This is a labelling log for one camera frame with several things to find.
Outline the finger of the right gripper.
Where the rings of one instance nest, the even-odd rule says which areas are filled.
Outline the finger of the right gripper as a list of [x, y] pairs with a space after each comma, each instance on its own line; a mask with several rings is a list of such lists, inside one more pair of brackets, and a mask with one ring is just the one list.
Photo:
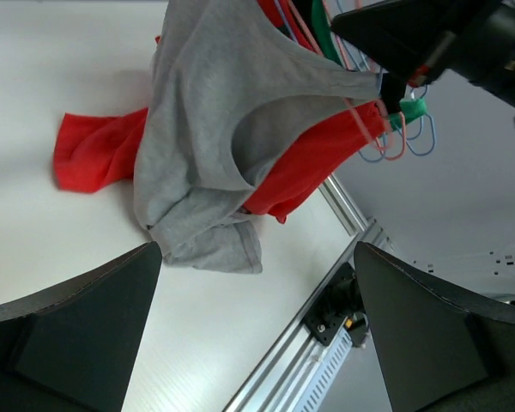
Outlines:
[[406, 82], [392, 75], [390, 72], [382, 74], [380, 96], [388, 114], [397, 114], [402, 111], [400, 102], [406, 93]]
[[488, 1], [381, 1], [336, 15], [331, 31], [400, 80], [430, 84], [488, 17]]

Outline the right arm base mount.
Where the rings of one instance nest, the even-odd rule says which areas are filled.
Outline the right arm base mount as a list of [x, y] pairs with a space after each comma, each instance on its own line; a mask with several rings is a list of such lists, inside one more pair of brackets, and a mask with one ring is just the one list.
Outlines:
[[306, 312], [303, 324], [324, 347], [332, 343], [340, 329], [356, 339], [354, 346], [363, 344], [369, 324], [351, 263], [343, 263], [338, 268]]

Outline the grey tank top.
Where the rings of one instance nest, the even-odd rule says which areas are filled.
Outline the grey tank top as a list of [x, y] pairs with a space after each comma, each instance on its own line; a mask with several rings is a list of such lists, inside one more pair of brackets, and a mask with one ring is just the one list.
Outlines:
[[255, 1], [171, 1], [136, 155], [138, 223], [172, 266], [256, 274], [245, 201], [307, 129], [378, 95], [282, 34]]

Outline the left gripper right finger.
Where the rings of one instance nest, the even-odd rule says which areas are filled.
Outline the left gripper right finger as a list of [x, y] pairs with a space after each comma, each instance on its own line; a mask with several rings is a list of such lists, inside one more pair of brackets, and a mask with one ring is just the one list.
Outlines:
[[360, 242], [354, 268], [395, 411], [515, 411], [515, 306]]

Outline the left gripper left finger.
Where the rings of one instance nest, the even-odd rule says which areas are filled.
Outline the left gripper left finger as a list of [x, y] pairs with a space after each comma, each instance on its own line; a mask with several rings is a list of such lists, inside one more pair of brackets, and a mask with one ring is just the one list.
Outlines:
[[155, 242], [0, 305], [0, 411], [120, 411], [161, 270]]

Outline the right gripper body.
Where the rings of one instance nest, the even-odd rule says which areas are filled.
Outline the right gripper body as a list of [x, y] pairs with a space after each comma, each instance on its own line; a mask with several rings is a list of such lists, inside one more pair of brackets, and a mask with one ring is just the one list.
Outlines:
[[439, 60], [422, 66], [410, 84], [431, 84], [445, 70], [515, 108], [515, 2], [501, 3], [471, 33], [455, 37]]

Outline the pink wire hanger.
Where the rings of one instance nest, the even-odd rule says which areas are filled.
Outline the pink wire hanger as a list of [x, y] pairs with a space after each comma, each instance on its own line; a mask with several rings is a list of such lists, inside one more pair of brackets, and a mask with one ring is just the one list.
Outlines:
[[[298, 11], [297, 7], [292, 1], [288, 1], [288, 9], [290, 10], [290, 14], [296, 21], [296, 25], [302, 32], [302, 35], [311, 45], [312, 50], [316, 52], [319, 56], [324, 57], [323, 50], [321, 49], [320, 44], [316, 41], [315, 36], [312, 34], [312, 31], [307, 26], [305, 19], [301, 16], [300, 12]], [[398, 120], [400, 121], [399, 128], [393, 129], [391, 127], [391, 121], [389, 120], [388, 116], [385, 115], [384, 117], [380, 118], [384, 128], [384, 133], [380, 136], [373, 136], [370, 133], [370, 130], [368, 129], [367, 125], [364, 123], [364, 120], [361, 117], [361, 115], [357, 112], [356, 108], [353, 107], [352, 103], [348, 99], [346, 99], [344, 103], [348, 108], [348, 112], [351, 113], [355, 123], [357, 124], [360, 133], [365, 137], [367, 143], [379, 152], [380, 159], [385, 159], [387, 161], [395, 161], [400, 159], [405, 154], [407, 149], [407, 125], [406, 118], [403, 112], [397, 113]], [[393, 134], [395, 132], [397, 132], [402, 138], [402, 149], [399, 154], [394, 156], [388, 156], [387, 150], [394, 143]]]

